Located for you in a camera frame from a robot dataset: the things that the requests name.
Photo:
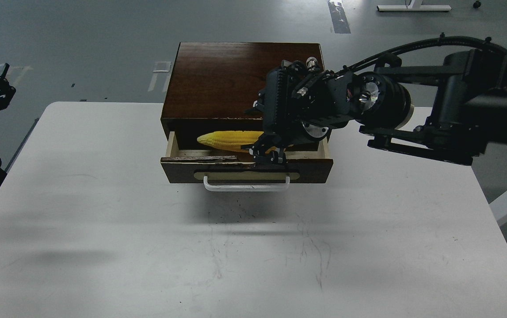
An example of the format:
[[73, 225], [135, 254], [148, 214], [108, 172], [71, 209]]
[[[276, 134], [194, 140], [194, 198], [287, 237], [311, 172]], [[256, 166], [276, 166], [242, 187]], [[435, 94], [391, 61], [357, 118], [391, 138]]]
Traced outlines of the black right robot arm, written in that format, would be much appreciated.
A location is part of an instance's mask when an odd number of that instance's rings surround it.
[[287, 147], [354, 120], [371, 148], [471, 165], [488, 143], [507, 144], [507, 49], [441, 34], [340, 71], [283, 61], [249, 112], [262, 114], [262, 134], [241, 148], [257, 163], [285, 165]]

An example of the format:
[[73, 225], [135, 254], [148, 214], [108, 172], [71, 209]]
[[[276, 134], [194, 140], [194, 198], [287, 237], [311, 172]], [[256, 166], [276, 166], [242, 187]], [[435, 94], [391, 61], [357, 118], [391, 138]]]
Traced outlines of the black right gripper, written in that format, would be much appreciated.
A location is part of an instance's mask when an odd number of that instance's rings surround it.
[[282, 60], [266, 75], [253, 110], [262, 115], [262, 132], [241, 151], [259, 165], [287, 164], [284, 148], [316, 143], [355, 118], [348, 85], [351, 77], [306, 62]]

